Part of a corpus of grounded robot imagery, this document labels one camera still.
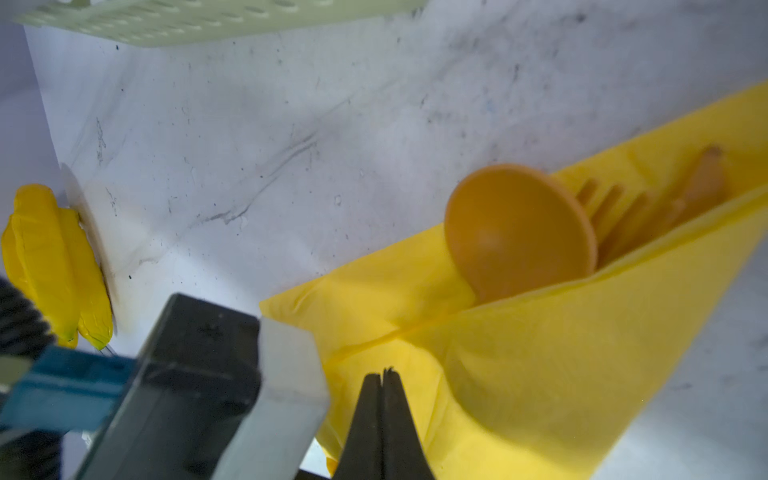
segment blue component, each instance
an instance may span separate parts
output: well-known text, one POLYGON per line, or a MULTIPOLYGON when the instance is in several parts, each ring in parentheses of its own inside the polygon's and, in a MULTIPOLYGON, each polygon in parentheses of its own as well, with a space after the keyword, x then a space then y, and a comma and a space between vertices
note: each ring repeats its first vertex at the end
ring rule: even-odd
POLYGON ((132 359, 49 346, 13 386, 0 425, 93 432, 115 407, 134 364, 132 359))

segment perforated basket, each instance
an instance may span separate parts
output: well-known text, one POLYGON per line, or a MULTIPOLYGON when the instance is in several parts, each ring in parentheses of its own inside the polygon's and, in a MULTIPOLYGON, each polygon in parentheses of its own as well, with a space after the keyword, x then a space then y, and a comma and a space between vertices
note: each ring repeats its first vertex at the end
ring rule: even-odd
POLYGON ((73 0, 17 22, 157 47, 254 35, 413 10, 426 0, 73 0))

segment white marble countertop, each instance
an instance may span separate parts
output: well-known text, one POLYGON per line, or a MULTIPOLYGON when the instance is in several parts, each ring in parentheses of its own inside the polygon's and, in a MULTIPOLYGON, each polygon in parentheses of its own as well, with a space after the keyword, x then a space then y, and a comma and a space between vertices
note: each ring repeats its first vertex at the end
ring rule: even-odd
MULTIPOLYGON (((181 291, 258 302, 768 78, 765 0, 432 0, 174 48, 27 30, 70 201, 135 355, 181 291)), ((768 244, 596 478, 768 478, 768 244)))

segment yellow napkin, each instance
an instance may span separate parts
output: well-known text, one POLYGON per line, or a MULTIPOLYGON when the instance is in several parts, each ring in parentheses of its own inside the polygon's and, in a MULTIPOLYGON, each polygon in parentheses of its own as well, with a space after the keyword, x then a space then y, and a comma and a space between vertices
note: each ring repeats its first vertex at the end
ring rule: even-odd
POLYGON ((45 185, 21 187, 0 238, 8 279, 35 303, 60 346, 78 332, 97 349, 112 338, 112 308, 80 215, 59 208, 45 185))
POLYGON ((261 303, 316 338, 338 459, 363 376, 401 374, 441 480, 588 478, 664 384, 768 228, 768 83, 555 174, 672 191, 719 144, 728 201, 592 277, 472 308, 442 225, 261 303))

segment orange spoon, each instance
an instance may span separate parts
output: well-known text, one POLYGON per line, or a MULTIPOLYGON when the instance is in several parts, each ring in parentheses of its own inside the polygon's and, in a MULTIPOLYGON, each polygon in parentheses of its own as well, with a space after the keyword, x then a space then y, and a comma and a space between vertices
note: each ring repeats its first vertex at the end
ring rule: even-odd
POLYGON ((445 239, 483 304, 594 272, 598 242, 572 193, 538 170, 482 168, 453 191, 445 239))

